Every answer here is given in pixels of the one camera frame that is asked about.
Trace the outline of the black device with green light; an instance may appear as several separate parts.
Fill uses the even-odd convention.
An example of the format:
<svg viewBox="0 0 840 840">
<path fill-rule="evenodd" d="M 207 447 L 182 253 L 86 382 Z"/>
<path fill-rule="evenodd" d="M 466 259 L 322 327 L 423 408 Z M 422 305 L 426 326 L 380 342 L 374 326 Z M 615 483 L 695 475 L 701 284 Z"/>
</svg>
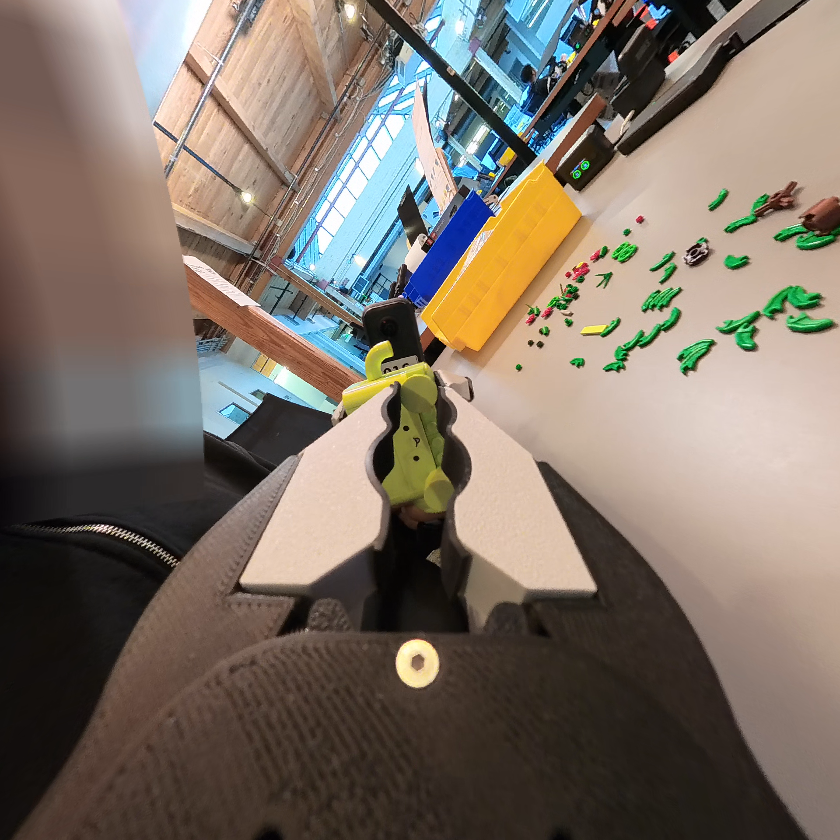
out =
<svg viewBox="0 0 840 840">
<path fill-rule="evenodd" d="M 614 154 L 613 142 L 606 137 L 603 127 L 594 122 L 563 157 L 554 176 L 562 186 L 580 192 L 603 171 Z"/>
</svg>

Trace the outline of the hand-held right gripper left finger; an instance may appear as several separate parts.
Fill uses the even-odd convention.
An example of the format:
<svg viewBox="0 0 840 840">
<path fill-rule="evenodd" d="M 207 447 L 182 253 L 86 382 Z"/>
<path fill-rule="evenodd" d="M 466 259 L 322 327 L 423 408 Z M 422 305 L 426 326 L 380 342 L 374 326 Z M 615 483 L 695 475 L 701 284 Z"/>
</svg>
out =
<svg viewBox="0 0 840 840">
<path fill-rule="evenodd" d="M 363 604 L 375 590 L 391 505 L 374 452 L 392 442 L 398 394 L 387 386 L 302 451 L 240 576 L 243 591 Z"/>
</svg>

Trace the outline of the black monitor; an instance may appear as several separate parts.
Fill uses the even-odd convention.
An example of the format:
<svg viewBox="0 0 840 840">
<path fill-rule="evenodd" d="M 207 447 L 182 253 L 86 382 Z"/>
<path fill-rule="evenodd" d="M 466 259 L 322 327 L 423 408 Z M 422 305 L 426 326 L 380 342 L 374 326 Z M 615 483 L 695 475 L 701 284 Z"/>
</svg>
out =
<svg viewBox="0 0 840 840">
<path fill-rule="evenodd" d="M 411 248 L 421 235 L 427 235 L 426 224 L 410 186 L 402 195 L 397 207 L 397 215 L 403 225 L 408 248 Z"/>
</svg>

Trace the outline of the brown chunky brick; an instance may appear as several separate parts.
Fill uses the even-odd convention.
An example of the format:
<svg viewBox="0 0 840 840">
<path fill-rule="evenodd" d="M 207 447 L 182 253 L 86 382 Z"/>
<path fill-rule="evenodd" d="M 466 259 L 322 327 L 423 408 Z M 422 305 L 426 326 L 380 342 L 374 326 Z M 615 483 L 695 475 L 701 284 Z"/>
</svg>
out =
<svg viewBox="0 0 840 840">
<path fill-rule="evenodd" d="M 814 235 L 825 236 L 839 228 L 839 198 L 829 196 L 808 208 L 801 216 L 803 228 Z"/>
</svg>

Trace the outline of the black flat case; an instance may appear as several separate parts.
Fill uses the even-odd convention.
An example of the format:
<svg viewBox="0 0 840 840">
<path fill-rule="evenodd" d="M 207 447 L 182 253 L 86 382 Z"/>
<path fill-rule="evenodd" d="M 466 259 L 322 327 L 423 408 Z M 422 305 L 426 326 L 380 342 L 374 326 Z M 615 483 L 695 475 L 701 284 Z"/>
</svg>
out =
<svg viewBox="0 0 840 840">
<path fill-rule="evenodd" d="M 705 95 L 724 71 L 729 60 L 743 48 L 737 34 L 706 49 L 697 61 L 668 90 L 658 94 L 630 123 L 616 142 L 622 155 L 633 153 L 674 118 Z"/>
</svg>

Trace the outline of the blue plastic bin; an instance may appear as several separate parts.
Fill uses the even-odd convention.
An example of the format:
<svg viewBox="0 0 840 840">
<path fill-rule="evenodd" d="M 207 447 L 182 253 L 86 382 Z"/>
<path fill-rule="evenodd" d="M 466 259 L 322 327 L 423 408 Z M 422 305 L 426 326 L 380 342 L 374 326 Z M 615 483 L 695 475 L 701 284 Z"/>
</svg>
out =
<svg viewBox="0 0 840 840">
<path fill-rule="evenodd" d="M 415 307 L 425 308 L 491 215 L 482 197 L 469 191 L 418 267 L 412 270 L 403 296 Z"/>
</svg>

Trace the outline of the beige printed board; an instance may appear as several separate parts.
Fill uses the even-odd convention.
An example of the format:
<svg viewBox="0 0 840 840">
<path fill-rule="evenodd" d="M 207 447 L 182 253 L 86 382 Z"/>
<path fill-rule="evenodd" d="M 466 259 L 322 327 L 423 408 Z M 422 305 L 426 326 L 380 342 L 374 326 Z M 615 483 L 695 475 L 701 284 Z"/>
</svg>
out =
<svg viewBox="0 0 840 840">
<path fill-rule="evenodd" d="M 443 215 L 458 193 L 458 187 L 449 169 L 445 153 L 434 145 L 428 120 L 425 87 L 421 81 L 416 84 L 414 92 L 412 126 L 423 174 L 438 210 Z"/>
</svg>

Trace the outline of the lime green toy brick figure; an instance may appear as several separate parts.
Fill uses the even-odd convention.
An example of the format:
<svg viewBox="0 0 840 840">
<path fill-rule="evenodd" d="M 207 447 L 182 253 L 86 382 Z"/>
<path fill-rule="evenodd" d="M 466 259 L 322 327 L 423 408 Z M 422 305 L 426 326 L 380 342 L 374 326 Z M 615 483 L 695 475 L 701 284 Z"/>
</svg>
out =
<svg viewBox="0 0 840 840">
<path fill-rule="evenodd" d="M 438 384 L 427 363 L 390 362 L 390 341 L 376 344 L 365 358 L 365 379 L 343 392 L 347 414 L 388 385 L 399 384 L 401 413 L 392 441 L 394 466 L 383 487 L 394 507 L 414 505 L 436 515 L 444 512 L 454 488 L 441 465 L 445 441 L 437 426 Z"/>
</svg>

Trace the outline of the brown branch brick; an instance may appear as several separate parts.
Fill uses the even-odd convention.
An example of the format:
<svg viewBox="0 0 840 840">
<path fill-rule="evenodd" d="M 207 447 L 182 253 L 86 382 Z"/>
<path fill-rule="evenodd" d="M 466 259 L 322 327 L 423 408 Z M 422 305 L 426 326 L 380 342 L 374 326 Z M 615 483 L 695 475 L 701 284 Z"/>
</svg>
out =
<svg viewBox="0 0 840 840">
<path fill-rule="evenodd" d="M 788 182 L 785 187 L 772 195 L 761 196 L 757 199 L 752 207 L 751 213 L 756 217 L 761 217 L 769 212 L 781 209 L 788 209 L 795 205 L 795 190 L 797 182 Z"/>
</svg>

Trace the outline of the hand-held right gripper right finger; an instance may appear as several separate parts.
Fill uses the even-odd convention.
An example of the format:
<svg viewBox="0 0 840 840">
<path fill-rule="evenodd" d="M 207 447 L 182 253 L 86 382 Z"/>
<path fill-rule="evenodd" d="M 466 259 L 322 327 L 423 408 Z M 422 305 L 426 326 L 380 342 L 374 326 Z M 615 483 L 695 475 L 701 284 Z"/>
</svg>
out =
<svg viewBox="0 0 840 840">
<path fill-rule="evenodd" d="M 597 589 L 530 453 L 441 388 L 443 469 L 454 485 L 441 547 L 444 588 L 479 631 L 501 603 L 592 597 Z"/>
</svg>

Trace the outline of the yellow plastic bin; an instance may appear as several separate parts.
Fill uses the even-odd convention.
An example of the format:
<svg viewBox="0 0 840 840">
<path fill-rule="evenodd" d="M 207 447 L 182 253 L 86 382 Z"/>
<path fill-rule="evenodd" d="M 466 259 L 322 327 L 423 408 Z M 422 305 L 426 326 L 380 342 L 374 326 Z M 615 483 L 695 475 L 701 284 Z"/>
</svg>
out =
<svg viewBox="0 0 840 840">
<path fill-rule="evenodd" d="M 580 218 L 554 173 L 538 164 L 427 304 L 426 326 L 454 350 L 480 350 Z"/>
</svg>

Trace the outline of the scattered green leaf bricks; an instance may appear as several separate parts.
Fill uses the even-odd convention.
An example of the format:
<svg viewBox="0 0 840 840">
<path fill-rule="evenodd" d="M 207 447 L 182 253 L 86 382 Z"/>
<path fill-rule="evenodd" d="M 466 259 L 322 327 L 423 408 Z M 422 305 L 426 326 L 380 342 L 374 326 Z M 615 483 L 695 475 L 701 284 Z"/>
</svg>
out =
<svg viewBox="0 0 840 840">
<path fill-rule="evenodd" d="M 723 228 L 723 232 L 730 235 L 740 229 L 758 223 L 761 218 L 766 217 L 768 214 L 796 208 L 797 188 L 794 193 L 795 205 L 793 207 L 772 211 L 761 217 L 756 217 L 751 213 L 753 203 L 761 196 L 772 195 L 773 193 L 761 194 L 752 201 L 749 211 L 727 224 Z M 822 249 L 838 241 L 839 228 L 825 236 L 811 234 L 803 228 L 800 216 L 798 216 L 799 220 L 796 224 L 784 227 L 778 231 L 773 236 L 773 241 L 776 243 L 793 241 L 796 248 L 802 252 Z M 665 318 L 653 323 L 649 329 L 638 330 L 631 339 L 619 344 L 614 350 L 613 361 L 604 365 L 603 370 L 605 372 L 625 370 L 626 362 L 631 352 L 648 347 L 660 335 L 672 330 L 678 324 L 681 318 L 681 310 L 676 306 L 676 299 L 681 294 L 682 288 L 670 284 L 678 266 L 676 252 L 672 250 L 662 255 L 649 267 L 650 272 L 658 273 L 656 288 L 647 294 L 640 305 L 640 311 L 642 313 L 664 312 L 666 314 Z M 823 300 L 824 296 L 819 291 L 809 291 L 801 284 L 788 285 L 776 291 L 761 309 L 750 311 L 740 318 L 727 319 L 716 327 L 716 331 L 723 335 L 732 336 L 737 347 L 745 352 L 753 352 L 758 349 L 755 335 L 759 328 L 760 319 L 775 320 L 778 315 L 783 314 L 785 316 L 785 327 L 795 334 L 810 335 L 831 331 L 838 327 L 838 323 L 834 319 L 812 314 L 813 310 L 819 309 L 823 305 Z M 527 345 L 540 349 L 544 346 L 545 338 L 542 339 L 542 346 L 529 346 L 529 340 L 527 341 Z"/>
</svg>

